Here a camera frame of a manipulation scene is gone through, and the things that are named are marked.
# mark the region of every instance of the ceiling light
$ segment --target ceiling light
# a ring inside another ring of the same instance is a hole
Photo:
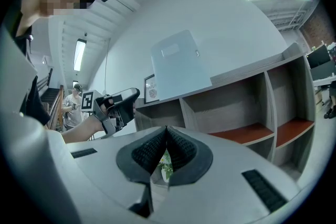
[[[86,45],[86,40],[78,39],[76,43],[75,58],[73,63],[73,69],[80,71],[80,64],[82,63],[83,53]]]

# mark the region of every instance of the brick wall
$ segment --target brick wall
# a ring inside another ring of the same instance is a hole
[[[331,24],[331,20],[321,2],[305,24],[300,28],[300,31],[310,48],[321,45],[321,40],[327,45],[336,41],[335,31]]]

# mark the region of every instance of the white t-shirt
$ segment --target white t-shirt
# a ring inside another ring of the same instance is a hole
[[[70,94],[64,98],[62,107],[66,108],[67,106],[72,106],[73,104],[76,104],[77,108],[75,110],[71,110],[66,113],[67,117],[65,117],[64,120],[65,126],[75,127],[82,122],[82,111],[81,111],[82,97],[78,95],[75,98],[73,94]]]

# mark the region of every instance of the red shelf surface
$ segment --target red shelf surface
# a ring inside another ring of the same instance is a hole
[[[224,139],[235,141],[239,144],[246,144],[255,140],[259,140],[273,132],[260,123],[255,123],[238,129],[225,132],[212,133],[210,135],[218,136]]]
[[[312,126],[312,121],[295,118],[278,127],[277,147],[286,144],[295,137],[301,135],[306,129]]]

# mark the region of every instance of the framed picture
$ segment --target framed picture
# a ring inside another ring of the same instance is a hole
[[[144,103],[152,103],[159,100],[155,75],[151,75],[144,79]]]

